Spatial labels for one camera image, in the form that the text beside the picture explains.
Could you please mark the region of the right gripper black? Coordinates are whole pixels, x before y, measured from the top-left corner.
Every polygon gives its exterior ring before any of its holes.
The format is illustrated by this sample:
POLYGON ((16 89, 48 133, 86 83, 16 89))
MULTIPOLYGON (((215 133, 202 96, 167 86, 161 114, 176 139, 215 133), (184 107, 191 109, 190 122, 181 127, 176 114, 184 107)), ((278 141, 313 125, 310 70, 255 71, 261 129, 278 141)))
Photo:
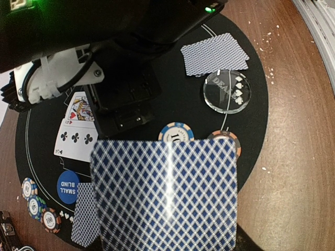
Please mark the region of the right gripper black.
POLYGON ((118 45, 92 45, 93 59, 104 78, 84 87, 100 139, 148 123, 154 118, 150 101, 161 93, 152 67, 156 54, 118 45))

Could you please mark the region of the queen of hearts card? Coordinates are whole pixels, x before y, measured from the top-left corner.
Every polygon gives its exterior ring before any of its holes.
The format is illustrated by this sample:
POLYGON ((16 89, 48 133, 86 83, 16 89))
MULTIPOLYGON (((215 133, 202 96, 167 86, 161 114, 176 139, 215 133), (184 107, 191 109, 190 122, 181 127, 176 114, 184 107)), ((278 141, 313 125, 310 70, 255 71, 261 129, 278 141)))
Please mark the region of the queen of hearts card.
POLYGON ((94 121, 85 92, 75 92, 66 110, 65 118, 73 121, 94 121))

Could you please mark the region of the white blue chip stack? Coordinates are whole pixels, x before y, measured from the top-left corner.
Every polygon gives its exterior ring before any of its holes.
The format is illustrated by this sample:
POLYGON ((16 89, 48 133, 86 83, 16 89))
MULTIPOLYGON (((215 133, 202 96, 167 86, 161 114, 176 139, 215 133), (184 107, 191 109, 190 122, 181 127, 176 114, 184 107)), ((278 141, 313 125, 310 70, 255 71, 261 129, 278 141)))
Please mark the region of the white blue chip stack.
POLYGON ((194 140, 194 134, 187 124, 171 122, 162 128, 158 140, 163 142, 187 142, 194 140))

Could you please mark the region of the six of clubs card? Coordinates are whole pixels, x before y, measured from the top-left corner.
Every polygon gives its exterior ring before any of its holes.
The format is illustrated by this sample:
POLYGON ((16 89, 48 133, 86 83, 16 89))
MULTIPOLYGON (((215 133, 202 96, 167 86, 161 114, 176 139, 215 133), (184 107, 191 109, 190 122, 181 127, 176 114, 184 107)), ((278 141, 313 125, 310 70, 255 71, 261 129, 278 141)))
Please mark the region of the six of clubs card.
POLYGON ((56 138, 54 155, 89 163, 97 139, 94 122, 63 119, 56 138))

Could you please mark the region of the orange chip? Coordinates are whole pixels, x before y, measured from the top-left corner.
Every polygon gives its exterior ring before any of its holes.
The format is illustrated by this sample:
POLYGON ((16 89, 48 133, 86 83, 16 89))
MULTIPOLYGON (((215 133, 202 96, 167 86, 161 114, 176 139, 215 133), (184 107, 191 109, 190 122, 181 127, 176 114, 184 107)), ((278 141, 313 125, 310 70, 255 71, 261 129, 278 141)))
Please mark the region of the orange chip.
POLYGON ((211 140, 225 140, 232 143, 235 149, 236 159, 239 159, 241 156, 241 144, 238 137, 234 133, 230 131, 217 130, 209 134, 207 138, 211 140))

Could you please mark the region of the blue small blind button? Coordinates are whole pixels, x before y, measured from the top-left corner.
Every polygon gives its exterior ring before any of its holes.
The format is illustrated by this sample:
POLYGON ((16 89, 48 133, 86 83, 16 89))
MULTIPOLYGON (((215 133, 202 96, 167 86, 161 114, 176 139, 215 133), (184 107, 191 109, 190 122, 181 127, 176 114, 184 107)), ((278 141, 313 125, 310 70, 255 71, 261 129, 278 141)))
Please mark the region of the blue small blind button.
POLYGON ((57 194, 63 203, 73 204, 76 202, 79 182, 78 175, 71 170, 66 170, 59 176, 57 194))

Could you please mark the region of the clear dealer button disc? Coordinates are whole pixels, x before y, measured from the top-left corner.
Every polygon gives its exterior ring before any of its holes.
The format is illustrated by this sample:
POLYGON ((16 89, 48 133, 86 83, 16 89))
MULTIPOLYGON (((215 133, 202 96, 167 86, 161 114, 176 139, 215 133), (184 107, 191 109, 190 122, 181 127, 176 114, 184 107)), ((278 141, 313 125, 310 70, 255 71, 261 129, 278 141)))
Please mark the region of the clear dealer button disc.
POLYGON ((203 84, 205 103, 222 114, 241 112, 251 99, 251 86, 242 73, 217 70, 209 74, 203 84))

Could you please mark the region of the playing card deck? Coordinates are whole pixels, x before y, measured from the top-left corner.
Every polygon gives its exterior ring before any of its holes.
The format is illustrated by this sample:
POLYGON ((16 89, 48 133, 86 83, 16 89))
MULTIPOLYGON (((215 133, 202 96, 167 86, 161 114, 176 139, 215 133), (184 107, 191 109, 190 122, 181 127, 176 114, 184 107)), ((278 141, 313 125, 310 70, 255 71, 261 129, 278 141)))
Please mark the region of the playing card deck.
POLYGON ((104 250, 235 248, 232 143, 99 140, 90 168, 104 250))

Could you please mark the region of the card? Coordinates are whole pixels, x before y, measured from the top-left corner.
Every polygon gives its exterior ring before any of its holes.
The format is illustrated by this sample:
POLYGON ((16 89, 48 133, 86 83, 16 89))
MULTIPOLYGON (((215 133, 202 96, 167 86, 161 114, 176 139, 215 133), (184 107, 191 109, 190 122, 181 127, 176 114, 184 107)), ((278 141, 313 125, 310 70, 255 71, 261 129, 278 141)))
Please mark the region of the card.
POLYGON ((217 70, 247 70, 250 59, 230 33, 184 45, 181 53, 188 76, 202 76, 217 70))
POLYGON ((92 183, 79 183, 71 240, 87 248, 100 235, 92 183))

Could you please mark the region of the blue ten chip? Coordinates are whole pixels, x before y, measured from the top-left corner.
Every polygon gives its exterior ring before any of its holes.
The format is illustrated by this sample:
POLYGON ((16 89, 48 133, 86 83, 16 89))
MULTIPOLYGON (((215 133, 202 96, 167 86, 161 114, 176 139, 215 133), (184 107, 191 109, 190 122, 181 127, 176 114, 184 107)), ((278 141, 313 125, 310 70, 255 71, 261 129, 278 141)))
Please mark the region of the blue ten chip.
POLYGON ((25 200, 38 194, 37 184, 29 177, 26 177, 21 184, 21 193, 25 200))

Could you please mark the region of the green chip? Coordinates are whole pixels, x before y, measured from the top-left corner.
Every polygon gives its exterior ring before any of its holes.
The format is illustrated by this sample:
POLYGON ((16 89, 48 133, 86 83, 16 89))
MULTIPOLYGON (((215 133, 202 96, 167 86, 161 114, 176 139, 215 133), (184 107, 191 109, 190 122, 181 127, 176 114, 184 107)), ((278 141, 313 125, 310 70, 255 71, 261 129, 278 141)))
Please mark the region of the green chip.
POLYGON ((41 222, 41 216, 43 210, 47 207, 46 202, 40 198, 37 195, 33 195, 29 197, 28 203, 27 203, 27 208, 28 208, 28 213, 29 215, 35 219, 41 222))

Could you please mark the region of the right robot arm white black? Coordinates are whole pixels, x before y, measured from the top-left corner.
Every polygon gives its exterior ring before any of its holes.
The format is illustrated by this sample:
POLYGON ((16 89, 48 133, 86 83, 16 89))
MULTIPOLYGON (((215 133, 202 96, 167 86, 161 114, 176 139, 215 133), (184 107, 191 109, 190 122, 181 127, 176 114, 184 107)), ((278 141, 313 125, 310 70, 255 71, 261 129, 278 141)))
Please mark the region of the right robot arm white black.
POLYGON ((152 61, 220 13, 225 1, 1 1, 1 100, 26 112, 84 89, 102 139, 153 120, 152 61))

